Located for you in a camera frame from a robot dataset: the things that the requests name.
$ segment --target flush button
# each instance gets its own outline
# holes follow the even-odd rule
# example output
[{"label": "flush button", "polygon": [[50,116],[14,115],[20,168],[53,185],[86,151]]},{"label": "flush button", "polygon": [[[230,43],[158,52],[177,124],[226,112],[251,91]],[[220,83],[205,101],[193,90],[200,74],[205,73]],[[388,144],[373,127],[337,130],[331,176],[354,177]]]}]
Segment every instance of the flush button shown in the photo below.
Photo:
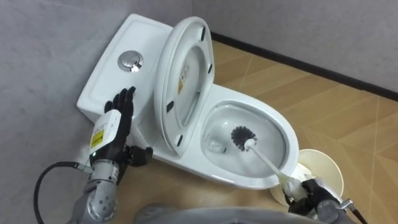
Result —
[{"label": "flush button", "polygon": [[119,68],[125,72],[138,72],[144,62],[142,55],[136,51],[129,50],[119,56]]}]

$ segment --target black cable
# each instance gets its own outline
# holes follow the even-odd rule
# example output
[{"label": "black cable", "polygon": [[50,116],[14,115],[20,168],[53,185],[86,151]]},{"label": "black cable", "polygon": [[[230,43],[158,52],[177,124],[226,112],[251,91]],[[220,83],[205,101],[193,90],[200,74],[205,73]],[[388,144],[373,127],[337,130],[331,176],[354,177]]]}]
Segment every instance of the black cable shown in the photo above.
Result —
[{"label": "black cable", "polygon": [[38,224],[44,224],[42,217],[40,216],[40,212],[39,212],[39,189],[40,189],[40,185],[42,184],[42,180],[44,178],[44,176],[52,169],[56,168],[56,167],[71,167],[76,169],[78,167],[79,163],[77,162],[56,162],[54,164],[52,164],[51,166],[47,167],[39,176],[39,178],[37,179],[36,182],[36,186],[35,186],[35,192],[33,194],[33,209],[35,212],[35,216],[36,216],[36,220]]},{"label": "black cable", "polygon": [[361,215],[361,213],[357,209],[353,210],[353,214],[356,216],[356,218],[358,218],[358,220],[362,224],[368,224],[367,221],[365,220],[365,218]]}]

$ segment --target gray wall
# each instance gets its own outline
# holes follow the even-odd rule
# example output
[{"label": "gray wall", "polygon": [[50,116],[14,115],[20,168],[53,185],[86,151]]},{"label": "gray wall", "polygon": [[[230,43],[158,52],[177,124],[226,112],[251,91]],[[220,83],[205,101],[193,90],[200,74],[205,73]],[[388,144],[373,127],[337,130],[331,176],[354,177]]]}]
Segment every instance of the gray wall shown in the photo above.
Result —
[{"label": "gray wall", "polygon": [[398,92],[397,0],[193,0],[214,32]]},{"label": "gray wall", "polygon": [[[185,0],[0,0],[0,223],[35,223],[36,179],[75,159],[92,125],[75,104],[93,67],[132,12],[174,25]],[[65,223],[86,177],[55,170],[44,180],[45,223]]]}]

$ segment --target wooden floor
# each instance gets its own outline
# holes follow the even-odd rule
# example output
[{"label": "wooden floor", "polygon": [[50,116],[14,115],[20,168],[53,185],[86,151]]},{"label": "wooden floor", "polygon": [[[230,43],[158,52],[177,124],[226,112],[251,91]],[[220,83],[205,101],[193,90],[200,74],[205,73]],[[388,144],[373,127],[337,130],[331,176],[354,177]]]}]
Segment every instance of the wooden floor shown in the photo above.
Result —
[{"label": "wooden floor", "polygon": [[[215,83],[280,111],[301,149],[331,156],[369,223],[398,223],[398,103],[214,42]],[[151,202],[178,208],[250,206],[286,211],[268,190],[242,190],[159,161],[129,168],[113,223],[131,223]]]}]

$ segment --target black bristles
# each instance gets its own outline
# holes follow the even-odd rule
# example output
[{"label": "black bristles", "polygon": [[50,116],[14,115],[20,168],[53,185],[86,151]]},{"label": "black bristles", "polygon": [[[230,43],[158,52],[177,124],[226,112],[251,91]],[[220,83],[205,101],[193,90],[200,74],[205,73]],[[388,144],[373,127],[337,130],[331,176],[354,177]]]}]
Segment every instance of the black bristles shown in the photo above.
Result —
[{"label": "black bristles", "polygon": [[244,151],[244,143],[249,139],[256,139],[256,135],[247,127],[239,126],[232,131],[231,139],[235,146]]}]

